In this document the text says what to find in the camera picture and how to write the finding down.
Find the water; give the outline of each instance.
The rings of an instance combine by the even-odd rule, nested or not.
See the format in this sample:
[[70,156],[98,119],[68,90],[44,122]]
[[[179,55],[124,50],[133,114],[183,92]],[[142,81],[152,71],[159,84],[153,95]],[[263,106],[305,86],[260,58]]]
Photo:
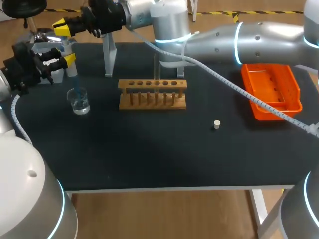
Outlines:
[[77,115],[85,115],[88,111],[90,111],[90,106],[80,109],[80,110],[75,110],[73,109],[73,112],[76,113]]
[[89,100],[87,98],[76,98],[72,104],[73,111],[77,115],[85,115],[90,111]]

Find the white cap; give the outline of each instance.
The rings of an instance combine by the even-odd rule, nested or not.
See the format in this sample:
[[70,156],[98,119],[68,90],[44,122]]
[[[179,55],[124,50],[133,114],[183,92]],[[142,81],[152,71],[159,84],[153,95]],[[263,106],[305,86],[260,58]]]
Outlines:
[[220,121],[219,120],[215,120],[214,121],[214,129],[219,129],[220,127]]

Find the glass beaker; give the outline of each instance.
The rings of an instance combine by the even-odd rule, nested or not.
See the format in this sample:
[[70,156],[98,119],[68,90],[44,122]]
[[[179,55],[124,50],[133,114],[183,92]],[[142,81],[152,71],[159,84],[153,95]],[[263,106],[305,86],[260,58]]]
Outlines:
[[67,99],[70,101],[74,113],[85,115],[90,111],[88,94],[85,88],[73,88],[68,91]]

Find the table frame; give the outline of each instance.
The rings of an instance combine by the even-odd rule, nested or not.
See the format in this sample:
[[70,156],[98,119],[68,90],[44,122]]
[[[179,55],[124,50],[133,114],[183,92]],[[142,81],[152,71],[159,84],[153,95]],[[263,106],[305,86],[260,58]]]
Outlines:
[[280,207],[286,191],[282,194],[272,210],[268,213],[262,190],[267,189],[291,189],[293,185],[277,186],[228,186],[228,187],[176,187],[176,188],[128,188],[128,189],[101,189],[67,191],[72,198],[74,193],[124,193],[124,192],[161,192],[161,191],[212,191],[212,190],[249,190],[254,216],[257,223],[259,239],[269,239],[277,229],[280,229],[284,239],[288,239],[280,220]]

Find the yellow and black tape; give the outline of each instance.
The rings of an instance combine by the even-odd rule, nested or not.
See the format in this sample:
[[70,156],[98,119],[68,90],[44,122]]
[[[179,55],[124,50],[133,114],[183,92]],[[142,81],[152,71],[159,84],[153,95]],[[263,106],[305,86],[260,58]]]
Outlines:
[[44,11],[47,11],[47,12],[81,12],[81,10],[74,10],[74,9],[46,9]]
[[304,14],[303,11],[202,11],[197,15],[232,15],[232,14]]
[[[81,12],[74,9],[46,9],[46,12]],[[202,11],[197,15],[232,15],[232,14],[304,14],[303,11]]]
[[239,23],[239,14],[233,13],[232,14],[234,23]]

